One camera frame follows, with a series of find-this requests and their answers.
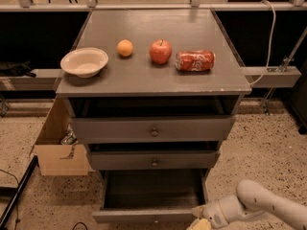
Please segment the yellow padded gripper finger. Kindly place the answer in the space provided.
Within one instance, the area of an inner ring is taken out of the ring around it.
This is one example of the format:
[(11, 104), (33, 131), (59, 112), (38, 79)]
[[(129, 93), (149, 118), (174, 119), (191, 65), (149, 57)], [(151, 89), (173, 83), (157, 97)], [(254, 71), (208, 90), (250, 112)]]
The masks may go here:
[(202, 214), (203, 207), (198, 206), (192, 209), (192, 215), (196, 217), (196, 219), (190, 224), (190, 226), (186, 230), (211, 230), (211, 223), (208, 219), (203, 217)]

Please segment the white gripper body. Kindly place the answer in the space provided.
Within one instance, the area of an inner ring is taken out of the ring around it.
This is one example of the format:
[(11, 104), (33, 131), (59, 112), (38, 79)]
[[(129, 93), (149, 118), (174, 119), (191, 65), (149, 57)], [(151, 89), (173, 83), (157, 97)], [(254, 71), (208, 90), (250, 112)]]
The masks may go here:
[(205, 219), (210, 221), (213, 229), (220, 229), (228, 226), (228, 222), (218, 200), (205, 204), (203, 206), (202, 215)]

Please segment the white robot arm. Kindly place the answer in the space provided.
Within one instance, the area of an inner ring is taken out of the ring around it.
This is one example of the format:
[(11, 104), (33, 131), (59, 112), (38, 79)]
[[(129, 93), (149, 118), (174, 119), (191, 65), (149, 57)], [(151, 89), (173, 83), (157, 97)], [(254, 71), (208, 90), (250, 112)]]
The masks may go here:
[(215, 230), (234, 221), (257, 220), (271, 214), (295, 230), (307, 230), (307, 207), (275, 195), (261, 184), (242, 180), (236, 193), (192, 209), (196, 218), (186, 230)]

